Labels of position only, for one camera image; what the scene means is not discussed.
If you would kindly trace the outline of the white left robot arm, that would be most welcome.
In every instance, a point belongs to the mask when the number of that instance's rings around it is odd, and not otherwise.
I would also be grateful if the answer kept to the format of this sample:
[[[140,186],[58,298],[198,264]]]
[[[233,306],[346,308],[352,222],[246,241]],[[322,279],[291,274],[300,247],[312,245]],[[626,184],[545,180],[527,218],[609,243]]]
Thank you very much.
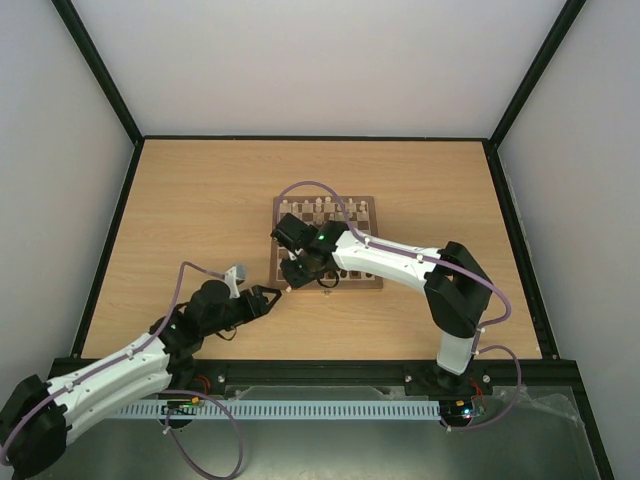
[[[266,315],[266,289],[209,280],[121,350],[62,376],[31,375],[1,409],[1,463],[18,479],[53,465],[66,447],[121,407],[165,390],[186,392],[206,337]]]

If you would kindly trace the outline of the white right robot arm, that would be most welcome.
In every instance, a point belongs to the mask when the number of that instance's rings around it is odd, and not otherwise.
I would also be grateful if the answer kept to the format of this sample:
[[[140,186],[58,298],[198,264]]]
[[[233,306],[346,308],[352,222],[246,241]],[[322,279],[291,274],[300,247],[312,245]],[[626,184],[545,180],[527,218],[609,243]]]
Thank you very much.
[[[366,234],[348,221],[328,220],[316,228],[291,213],[277,220],[271,238],[287,251],[280,268],[293,289],[329,271],[343,270],[371,274],[422,293],[442,332],[436,356],[438,384],[455,392],[470,381],[469,363],[492,283],[463,245],[411,247]]]

